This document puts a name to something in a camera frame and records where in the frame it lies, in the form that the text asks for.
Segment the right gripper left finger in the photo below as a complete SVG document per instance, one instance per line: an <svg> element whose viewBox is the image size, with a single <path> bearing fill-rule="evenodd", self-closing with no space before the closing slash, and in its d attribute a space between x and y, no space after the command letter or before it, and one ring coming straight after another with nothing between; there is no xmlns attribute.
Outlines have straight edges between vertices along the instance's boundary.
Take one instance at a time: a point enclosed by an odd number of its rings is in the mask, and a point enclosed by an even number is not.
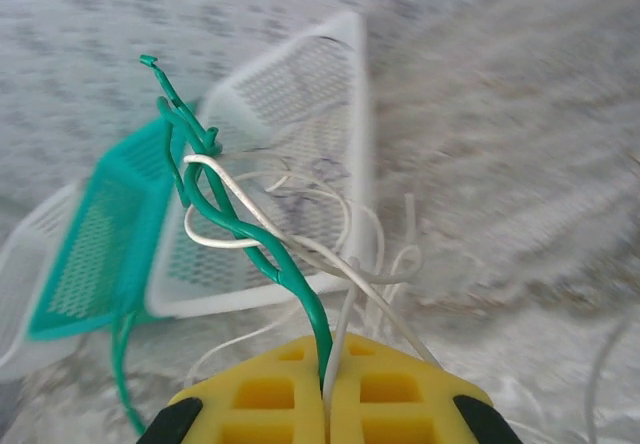
<svg viewBox="0 0 640 444"><path fill-rule="evenodd" d="M180 391L136 444L326 444L314 338Z"/></svg>

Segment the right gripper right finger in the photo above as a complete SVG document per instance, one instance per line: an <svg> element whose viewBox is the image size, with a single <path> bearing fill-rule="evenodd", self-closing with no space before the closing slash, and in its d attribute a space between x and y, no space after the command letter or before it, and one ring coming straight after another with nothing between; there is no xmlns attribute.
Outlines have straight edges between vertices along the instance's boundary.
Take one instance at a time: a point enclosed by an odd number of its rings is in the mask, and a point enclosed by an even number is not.
<svg viewBox="0 0 640 444"><path fill-rule="evenodd" d="M326 444L523 444L475 384L349 333Z"/></svg>

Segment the teal plastic mesh basket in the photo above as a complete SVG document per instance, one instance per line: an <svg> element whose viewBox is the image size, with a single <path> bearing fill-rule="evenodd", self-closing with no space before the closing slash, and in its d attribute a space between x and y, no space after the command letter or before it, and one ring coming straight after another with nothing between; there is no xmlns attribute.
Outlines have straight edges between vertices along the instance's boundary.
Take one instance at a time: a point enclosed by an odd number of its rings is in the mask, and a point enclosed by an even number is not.
<svg viewBox="0 0 640 444"><path fill-rule="evenodd" d="M181 158L184 146L156 119L98 161L35 307L31 338L93 332L142 308L175 189L166 158Z"/></svg>

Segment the white plastic mesh basket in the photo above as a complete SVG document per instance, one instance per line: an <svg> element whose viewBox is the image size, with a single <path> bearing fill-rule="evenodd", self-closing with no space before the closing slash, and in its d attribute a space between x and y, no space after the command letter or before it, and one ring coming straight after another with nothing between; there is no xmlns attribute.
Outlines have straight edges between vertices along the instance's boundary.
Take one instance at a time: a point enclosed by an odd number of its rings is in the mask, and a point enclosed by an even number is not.
<svg viewBox="0 0 640 444"><path fill-rule="evenodd" d="M55 192L19 223L0 249L0 384L66 358L80 343L78 337L36 341L28 327L81 190L75 181Z"/></svg>
<svg viewBox="0 0 640 444"><path fill-rule="evenodd" d="M218 129L222 165L282 231L373 269L374 123L361 15L339 13L253 59L206 93L197 117ZM173 197L146 290L150 314L195 317L290 299L245 252L204 247L183 224Z"/></svg>

